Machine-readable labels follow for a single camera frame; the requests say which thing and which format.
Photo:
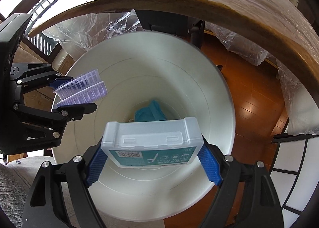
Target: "blue plastic wrapper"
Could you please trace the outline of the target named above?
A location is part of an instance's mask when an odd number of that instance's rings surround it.
[[[152,101],[148,107],[135,112],[135,122],[167,120],[157,101]]]

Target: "reddish brown floor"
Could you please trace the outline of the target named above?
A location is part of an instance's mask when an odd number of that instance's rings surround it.
[[[240,162],[253,164],[262,160],[269,169],[275,153],[271,144],[274,134],[280,134],[286,121],[284,99],[278,73],[270,64],[254,66],[240,56],[228,52],[220,41],[205,35],[202,51],[216,64],[223,65],[222,74],[229,86],[235,105],[236,135],[232,155]],[[217,188],[182,213],[164,220],[166,228],[196,228],[203,219]],[[243,184],[239,185],[227,224],[238,213]]]

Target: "silver bolt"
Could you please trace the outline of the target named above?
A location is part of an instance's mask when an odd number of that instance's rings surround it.
[[[42,167],[46,168],[49,167],[50,163],[48,161],[45,161],[44,163],[42,163]]]
[[[264,163],[262,161],[258,161],[256,164],[259,168],[264,167]]]
[[[63,111],[61,112],[61,114],[62,114],[63,116],[67,116],[67,115],[68,115],[68,112],[67,112],[66,110],[63,110]]]
[[[74,162],[80,162],[80,161],[82,161],[82,157],[81,156],[76,156],[76,157],[73,158],[73,161]]]
[[[228,162],[232,162],[234,160],[234,157],[231,156],[231,155],[225,155],[225,161],[228,161]]]
[[[54,138],[59,138],[60,137],[59,132],[57,132],[57,131],[53,132],[53,137]]]

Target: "clear plastic container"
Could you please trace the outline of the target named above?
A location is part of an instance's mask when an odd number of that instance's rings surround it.
[[[99,82],[101,82],[101,78],[98,74],[98,70],[95,69],[77,77],[76,79],[62,85],[61,87],[58,87],[54,92],[58,94],[61,100],[64,100],[69,96],[72,96],[75,93],[82,91]]]
[[[181,120],[108,122],[101,149],[123,168],[190,164],[204,140],[195,117]]]
[[[58,102],[55,104],[54,108],[59,106],[74,105],[74,104],[84,104],[92,103],[97,101],[107,95],[107,90],[103,81],[94,84],[82,91],[79,91],[72,96]]]

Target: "teal label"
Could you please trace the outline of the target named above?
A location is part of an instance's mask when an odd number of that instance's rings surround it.
[[[186,164],[196,146],[154,151],[116,151],[110,153],[122,166],[178,165]]]

